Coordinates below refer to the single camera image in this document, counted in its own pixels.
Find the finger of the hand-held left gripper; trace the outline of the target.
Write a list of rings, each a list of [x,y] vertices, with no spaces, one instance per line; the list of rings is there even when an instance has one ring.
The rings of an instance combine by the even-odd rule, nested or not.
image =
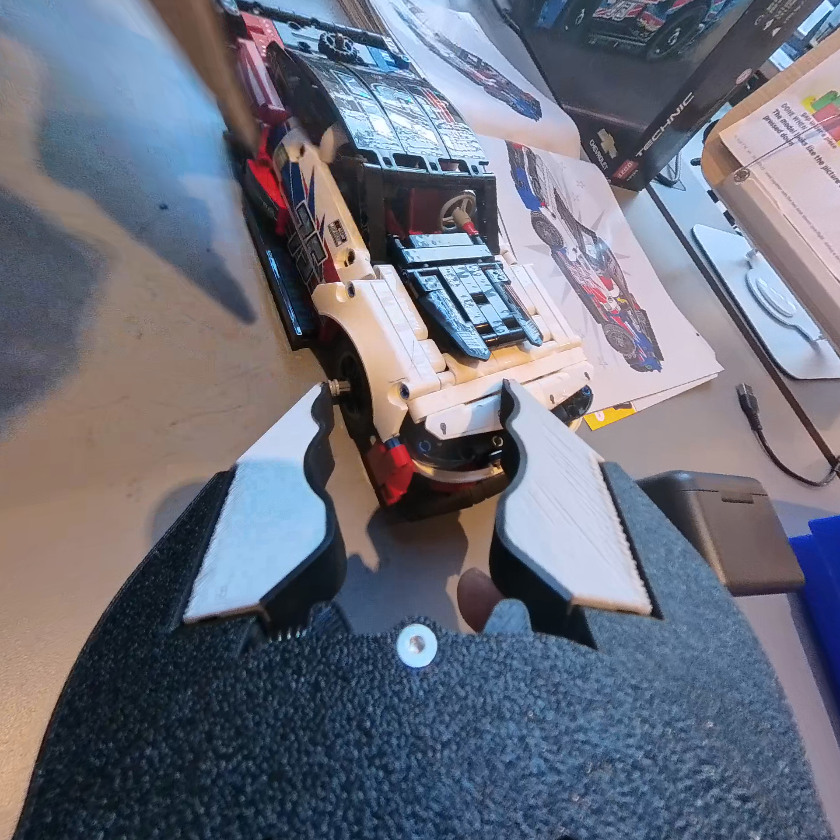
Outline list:
[[[151,7],[212,95],[227,129],[247,151],[257,150],[260,130],[236,71],[227,3],[152,1]]]

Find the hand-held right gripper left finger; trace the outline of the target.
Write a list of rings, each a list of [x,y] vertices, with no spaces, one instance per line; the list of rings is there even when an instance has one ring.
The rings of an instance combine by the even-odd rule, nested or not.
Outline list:
[[[330,602],[347,554],[327,484],[333,392],[310,388],[237,458],[192,589],[185,625],[254,617],[266,631],[304,631]]]

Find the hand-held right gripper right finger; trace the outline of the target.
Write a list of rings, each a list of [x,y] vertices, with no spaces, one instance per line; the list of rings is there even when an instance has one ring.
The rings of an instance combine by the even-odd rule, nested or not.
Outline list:
[[[532,630],[596,646],[587,611],[651,617],[654,600],[604,473],[604,459],[519,382],[500,392],[501,492],[490,578]]]

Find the toy brick race car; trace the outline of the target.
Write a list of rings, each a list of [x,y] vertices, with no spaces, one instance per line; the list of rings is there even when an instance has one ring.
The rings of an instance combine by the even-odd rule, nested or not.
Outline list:
[[[592,367],[500,241],[478,138],[388,36],[226,3],[260,143],[226,142],[291,347],[352,384],[343,420],[382,507],[422,520],[495,496],[502,383],[572,425]]]

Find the grey desk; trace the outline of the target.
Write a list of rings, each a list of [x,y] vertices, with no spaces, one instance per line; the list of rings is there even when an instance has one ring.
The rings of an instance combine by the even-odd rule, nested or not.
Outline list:
[[[215,103],[143,2],[2,2],[2,838],[100,615],[207,480],[322,378],[290,351],[240,210]],[[673,302],[723,372],[584,438],[634,477],[758,479],[784,529],[838,513],[753,441],[817,474],[816,447],[647,194],[616,192]],[[159,202],[169,208],[162,211]],[[337,416],[340,603],[375,633],[466,630],[458,578],[487,568],[494,499],[390,522]],[[838,710],[795,595],[738,599],[801,731],[838,833]]]

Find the person's right hand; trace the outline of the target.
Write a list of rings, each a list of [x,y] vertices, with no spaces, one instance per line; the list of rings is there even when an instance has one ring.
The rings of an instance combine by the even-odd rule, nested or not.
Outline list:
[[[460,615],[475,633],[481,633],[496,606],[505,596],[483,570],[469,568],[456,585],[456,601]]]

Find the yellow leaflet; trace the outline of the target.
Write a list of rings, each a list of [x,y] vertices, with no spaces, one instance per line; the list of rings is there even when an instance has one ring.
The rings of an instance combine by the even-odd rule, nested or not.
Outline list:
[[[635,405],[632,402],[625,402],[588,413],[583,419],[591,431],[597,431],[636,413]]]

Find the black rounded device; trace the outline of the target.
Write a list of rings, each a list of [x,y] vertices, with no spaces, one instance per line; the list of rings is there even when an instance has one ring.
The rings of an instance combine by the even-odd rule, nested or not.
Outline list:
[[[638,485],[732,595],[776,595],[804,586],[781,520],[756,479],[671,470]]]

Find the race car instruction booklet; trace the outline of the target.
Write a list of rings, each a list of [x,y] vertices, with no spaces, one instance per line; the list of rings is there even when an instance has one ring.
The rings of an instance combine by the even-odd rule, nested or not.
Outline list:
[[[497,178],[500,241],[535,269],[594,367],[595,411],[636,411],[721,371],[658,278],[572,118],[489,2],[359,2],[456,105]]]

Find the blue plastic bin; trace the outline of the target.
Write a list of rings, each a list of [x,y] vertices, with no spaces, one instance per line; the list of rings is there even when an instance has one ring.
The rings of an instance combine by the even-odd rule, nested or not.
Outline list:
[[[806,534],[789,538],[804,575],[801,594],[826,666],[839,681],[839,516],[810,520]]]

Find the toy race car box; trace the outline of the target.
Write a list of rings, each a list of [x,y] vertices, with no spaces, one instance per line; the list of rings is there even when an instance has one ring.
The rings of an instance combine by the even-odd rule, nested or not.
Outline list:
[[[817,1],[495,2],[584,152],[614,186],[641,192]]]

